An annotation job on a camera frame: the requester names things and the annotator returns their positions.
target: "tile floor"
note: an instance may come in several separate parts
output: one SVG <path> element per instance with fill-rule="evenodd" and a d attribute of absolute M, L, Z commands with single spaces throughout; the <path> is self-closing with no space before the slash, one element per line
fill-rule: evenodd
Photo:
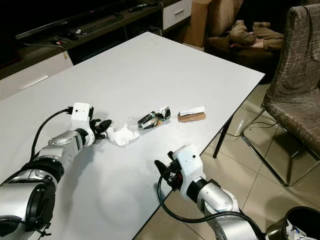
<path fill-rule="evenodd" d="M 258 85 L 238 109 L 228 130 L 239 135 L 246 124 L 260 111 L 268 84 Z M 281 176 L 286 176 L 289 156 L 299 148 L 267 113 L 259 117 L 244 133 L 256 148 L 274 165 Z M 233 193 L 245 214 L 265 231 L 268 226 L 283 218 L 295 206 L 308 206 L 320 211 L 320 165 L 293 187 L 284 188 L 240 137 L 227 135 L 217 159 L 212 154 L 219 135 L 202 153 L 203 169 L 208 179 L 216 180 L 222 188 Z M 302 171 L 315 161 L 306 152 L 294 158 L 291 180 L 298 179 Z M 166 200 L 173 212 L 189 217 L 203 217 L 196 204 L 184 201 L 179 192 Z M 213 230 L 206 223 L 185 224 L 168 216 L 160 208 L 137 235 L 136 240 L 215 240 Z"/>

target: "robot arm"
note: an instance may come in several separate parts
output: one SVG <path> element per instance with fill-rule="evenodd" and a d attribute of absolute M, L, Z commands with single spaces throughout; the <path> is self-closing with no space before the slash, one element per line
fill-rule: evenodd
<path fill-rule="evenodd" d="M 213 179 L 206 180 L 203 163 L 193 145 L 183 146 L 176 152 L 171 151 L 168 156 L 172 160 L 169 166 L 158 160 L 154 162 L 161 174 L 158 183 L 158 197 L 168 214 L 182 222 L 207 222 L 212 227 L 217 240 L 264 239 L 264 234 L 257 229 L 259 227 L 241 212 L 235 196 L 221 189 Z M 162 178 L 172 187 L 172 190 L 180 190 L 182 198 L 196 203 L 205 217 L 188 219 L 171 212 L 161 198 Z"/>
<path fill-rule="evenodd" d="M 37 157 L 0 185 L 0 239 L 27 240 L 34 231 L 41 236 L 50 226 L 58 183 L 83 147 L 105 138 L 111 124 L 96 126 L 94 108 L 86 103 L 73 106 L 72 129 L 48 141 Z"/>

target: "white cabinet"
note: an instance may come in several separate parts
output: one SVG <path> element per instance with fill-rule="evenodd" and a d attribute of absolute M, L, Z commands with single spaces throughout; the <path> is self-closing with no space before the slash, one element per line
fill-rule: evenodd
<path fill-rule="evenodd" d="M 7 76 L 6 78 L 0 79 L 0 100 L 44 81 L 50 76 L 72 66 L 71 59 L 65 51 Z"/>
<path fill-rule="evenodd" d="M 191 16 L 192 0 L 181 0 L 163 9 L 163 30 Z"/>

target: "brown pillow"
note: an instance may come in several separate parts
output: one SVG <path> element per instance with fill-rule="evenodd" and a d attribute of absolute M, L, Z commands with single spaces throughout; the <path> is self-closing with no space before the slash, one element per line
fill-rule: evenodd
<path fill-rule="evenodd" d="M 208 15 L 208 34 L 216 37 L 231 29 L 244 0 L 212 0 Z"/>

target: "crumpled tissue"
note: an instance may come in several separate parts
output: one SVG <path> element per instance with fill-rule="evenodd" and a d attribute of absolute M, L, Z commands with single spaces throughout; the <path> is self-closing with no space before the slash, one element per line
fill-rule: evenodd
<path fill-rule="evenodd" d="M 139 137 L 139 133 L 133 132 L 128 129 L 128 125 L 125 124 L 120 130 L 115 131 L 112 126 L 110 126 L 106 133 L 111 142 L 115 142 L 118 146 L 127 145 L 130 141 Z"/>

